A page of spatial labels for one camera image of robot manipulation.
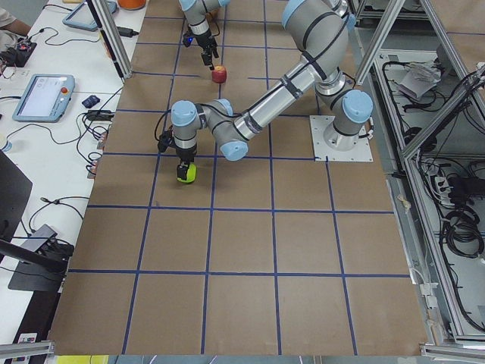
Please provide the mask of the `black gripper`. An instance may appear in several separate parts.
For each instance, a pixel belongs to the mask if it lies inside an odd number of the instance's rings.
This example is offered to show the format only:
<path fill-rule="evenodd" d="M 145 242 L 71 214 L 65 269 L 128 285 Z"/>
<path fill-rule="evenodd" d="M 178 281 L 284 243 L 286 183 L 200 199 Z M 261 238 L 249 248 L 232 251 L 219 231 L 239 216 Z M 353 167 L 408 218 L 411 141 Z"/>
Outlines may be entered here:
<path fill-rule="evenodd" d="M 192 42 L 196 41 L 197 45 L 202 49 L 201 57 L 204 66 L 208 67 L 211 71 L 214 70 L 213 58 L 218 58 L 217 42 L 211 32 L 205 32 L 203 34 L 196 35 L 192 32 L 185 32 L 183 34 L 183 45 L 189 48 Z"/>
<path fill-rule="evenodd" d="M 177 166 L 177 179 L 188 180 L 189 165 L 194 162 L 197 153 L 196 138 L 182 140 L 176 137 L 172 130 L 166 130 L 158 139 L 158 151 L 165 153 L 168 148 L 175 149 L 181 162 Z"/>

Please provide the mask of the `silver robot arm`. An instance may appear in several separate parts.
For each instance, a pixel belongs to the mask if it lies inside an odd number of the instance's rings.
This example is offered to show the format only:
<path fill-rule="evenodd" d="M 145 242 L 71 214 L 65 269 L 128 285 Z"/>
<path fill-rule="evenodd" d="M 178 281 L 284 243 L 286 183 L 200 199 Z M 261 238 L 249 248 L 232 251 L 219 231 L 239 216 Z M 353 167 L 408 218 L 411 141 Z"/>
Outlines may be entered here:
<path fill-rule="evenodd" d="M 217 53 L 217 42 L 211 32 L 206 15 L 228 5 L 230 1 L 181 0 L 179 3 L 188 23 L 187 31 L 183 34 L 182 43 L 186 48 L 189 48 L 195 39 L 198 46 L 202 49 L 201 57 L 204 65 L 213 71 L 213 57 L 219 58 L 219 54 Z"/>
<path fill-rule="evenodd" d="M 310 88 L 335 114 L 324 130 L 325 144 L 339 152 L 352 150 L 374 105 L 367 93 L 346 83 L 340 70 L 349 41 L 349 19 L 326 1 L 290 1 L 281 23 L 301 57 L 260 99 L 240 114 L 233 111 L 227 99 L 175 102 L 171 126 L 160 135 L 158 149 L 175 149 L 180 159 L 178 181 L 190 184 L 196 178 L 198 130 L 209 129 L 223 156 L 238 161 L 247 155 L 250 139 Z"/>

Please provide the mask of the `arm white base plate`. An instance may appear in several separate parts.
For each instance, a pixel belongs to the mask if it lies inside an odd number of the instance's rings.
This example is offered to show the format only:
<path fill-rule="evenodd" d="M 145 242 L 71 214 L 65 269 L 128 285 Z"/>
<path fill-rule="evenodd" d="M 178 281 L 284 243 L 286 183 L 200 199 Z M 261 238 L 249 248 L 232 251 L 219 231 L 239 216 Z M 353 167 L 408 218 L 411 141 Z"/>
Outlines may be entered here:
<path fill-rule="evenodd" d="M 311 115 L 310 129 L 317 162 L 372 162 L 369 137 L 362 126 L 358 135 L 343 136 L 334 128 L 334 116 Z"/>

